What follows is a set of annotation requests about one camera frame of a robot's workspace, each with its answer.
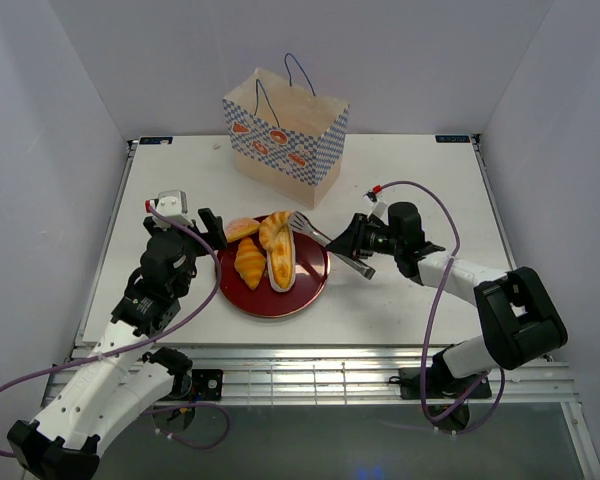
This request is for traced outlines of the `pink sugared bread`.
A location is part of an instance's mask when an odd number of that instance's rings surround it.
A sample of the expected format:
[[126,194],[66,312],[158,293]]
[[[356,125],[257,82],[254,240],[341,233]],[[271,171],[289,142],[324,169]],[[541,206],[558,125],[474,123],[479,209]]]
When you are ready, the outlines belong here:
[[226,225],[224,232],[227,242],[232,243],[257,233],[259,229],[259,221],[253,218],[242,217],[230,221]]

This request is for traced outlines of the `metal serving tongs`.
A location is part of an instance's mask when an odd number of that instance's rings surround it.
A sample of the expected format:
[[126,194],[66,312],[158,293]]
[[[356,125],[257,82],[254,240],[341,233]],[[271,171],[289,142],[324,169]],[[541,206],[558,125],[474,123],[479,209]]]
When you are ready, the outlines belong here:
[[[294,232],[308,236],[324,248],[326,248],[327,245],[331,242],[331,239],[327,237],[323,232],[318,230],[310,222],[308,217],[300,211],[294,211],[291,214],[288,220],[288,224]],[[338,253],[335,253],[335,256],[367,280],[371,280],[374,274],[376,273],[376,270],[374,268],[360,260],[350,259]]]

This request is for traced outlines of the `curved croissant bread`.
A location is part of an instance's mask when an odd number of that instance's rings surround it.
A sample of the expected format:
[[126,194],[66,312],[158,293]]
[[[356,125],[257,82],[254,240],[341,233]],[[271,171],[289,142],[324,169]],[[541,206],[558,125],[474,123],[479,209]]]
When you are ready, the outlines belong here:
[[259,242],[264,250],[271,251],[273,249],[277,234],[288,224],[291,215],[291,211],[276,211],[261,222],[259,228]]

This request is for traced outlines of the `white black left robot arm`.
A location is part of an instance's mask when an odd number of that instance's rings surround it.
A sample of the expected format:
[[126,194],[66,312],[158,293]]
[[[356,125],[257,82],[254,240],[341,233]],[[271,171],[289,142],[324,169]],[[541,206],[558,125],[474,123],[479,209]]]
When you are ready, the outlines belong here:
[[146,209],[146,249],[101,339],[74,364],[55,399],[7,434],[20,466],[38,479],[92,478],[114,439],[152,404],[191,390],[191,360],[153,346],[172,331],[197,258],[215,254],[227,240],[221,218],[208,208],[198,212],[204,231],[180,204],[150,200]]

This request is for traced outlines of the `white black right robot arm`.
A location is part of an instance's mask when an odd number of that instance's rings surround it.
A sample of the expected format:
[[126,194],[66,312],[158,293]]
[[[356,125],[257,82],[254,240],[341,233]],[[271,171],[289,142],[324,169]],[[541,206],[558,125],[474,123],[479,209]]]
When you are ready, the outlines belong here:
[[425,237],[417,207],[389,206],[388,219],[357,213],[326,246],[355,263],[393,258],[403,277],[459,298],[477,310],[479,336],[436,354],[416,376],[418,389],[454,397],[468,380],[496,368],[514,370],[564,346],[567,329],[537,272],[501,271],[452,256]]

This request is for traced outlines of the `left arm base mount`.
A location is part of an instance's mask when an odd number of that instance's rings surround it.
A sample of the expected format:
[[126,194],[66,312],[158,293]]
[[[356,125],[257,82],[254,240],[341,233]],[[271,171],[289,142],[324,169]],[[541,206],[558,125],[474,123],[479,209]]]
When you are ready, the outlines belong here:
[[169,400],[218,401],[222,397],[224,372],[220,369],[193,369],[177,374]]

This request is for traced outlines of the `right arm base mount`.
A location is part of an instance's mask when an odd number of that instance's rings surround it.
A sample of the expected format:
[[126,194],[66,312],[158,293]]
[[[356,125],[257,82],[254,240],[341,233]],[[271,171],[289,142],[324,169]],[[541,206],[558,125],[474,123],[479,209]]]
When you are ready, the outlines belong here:
[[[462,379],[440,380],[427,373],[426,397],[428,399],[456,399],[468,391],[474,381],[479,378],[479,375],[472,375]],[[421,397],[419,368],[400,368],[397,375],[389,378],[388,383],[399,386],[400,397],[403,400],[418,400]],[[482,379],[468,398],[489,399],[491,396],[492,390],[489,381]]]

